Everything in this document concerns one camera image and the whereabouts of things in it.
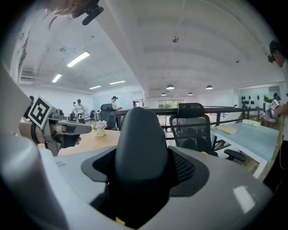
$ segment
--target potted plant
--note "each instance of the potted plant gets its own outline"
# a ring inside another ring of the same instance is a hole
[[[106,135],[105,128],[107,127],[106,121],[97,121],[96,124],[93,124],[92,129],[95,131],[95,137],[103,137]]]

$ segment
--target white desk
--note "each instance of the white desk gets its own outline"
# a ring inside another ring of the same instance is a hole
[[[264,126],[253,127],[243,123],[230,126],[236,129],[235,134],[229,135],[215,128],[211,128],[211,133],[258,161],[259,166],[253,174],[258,178],[271,161],[279,132]]]

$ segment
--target desk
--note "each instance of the desk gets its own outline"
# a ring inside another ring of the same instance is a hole
[[[120,131],[105,130],[106,135],[104,137],[95,137],[93,130],[90,133],[81,134],[82,140],[79,145],[61,149],[58,156],[64,156],[74,153],[88,152],[92,150],[101,149],[107,146],[118,145]],[[44,144],[39,144],[39,148],[45,148]]]
[[[258,161],[259,166],[253,174],[258,178],[272,159],[279,132],[264,126],[253,127],[243,123],[230,126],[236,129],[235,134],[229,135],[215,128],[211,128],[211,133]]]

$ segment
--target mesh chair back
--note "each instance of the mesh chair back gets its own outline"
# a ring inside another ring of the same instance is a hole
[[[101,120],[107,121],[106,129],[110,130],[115,127],[117,117],[116,110],[113,110],[112,104],[104,104],[101,106],[100,118]]]
[[[200,152],[212,150],[210,119],[201,104],[179,104],[178,114],[171,116],[169,121],[178,147]]]

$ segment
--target wrist strap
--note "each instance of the wrist strap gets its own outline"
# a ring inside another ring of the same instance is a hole
[[[40,144],[40,142],[37,139],[35,129],[36,129],[36,124],[34,122],[32,122],[32,125],[31,125],[31,138],[32,138],[33,142],[38,145],[38,144]]]

